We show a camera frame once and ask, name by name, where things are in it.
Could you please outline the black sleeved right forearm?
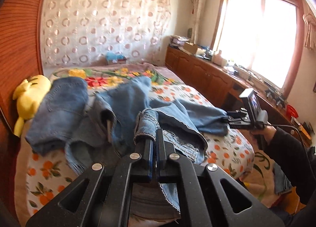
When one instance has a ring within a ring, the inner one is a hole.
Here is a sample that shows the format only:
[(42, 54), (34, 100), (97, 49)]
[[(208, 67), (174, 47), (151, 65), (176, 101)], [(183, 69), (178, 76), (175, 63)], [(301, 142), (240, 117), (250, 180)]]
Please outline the black sleeved right forearm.
[(273, 159), (296, 188), (300, 202), (315, 204), (315, 147), (304, 147), (279, 127), (264, 152)]

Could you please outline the person right hand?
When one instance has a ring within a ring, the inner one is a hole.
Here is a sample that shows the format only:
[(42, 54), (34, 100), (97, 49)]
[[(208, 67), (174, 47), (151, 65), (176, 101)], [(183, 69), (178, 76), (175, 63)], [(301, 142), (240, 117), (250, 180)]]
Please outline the person right hand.
[(270, 142), (273, 139), (275, 133), (276, 133), (276, 128), (274, 128), (273, 126), (266, 126), (262, 130), (253, 130), (253, 131), (251, 131), (251, 134), (253, 136), (255, 136), (255, 135), (262, 135), (264, 137), (265, 141), (267, 142), (267, 144), (270, 144)]

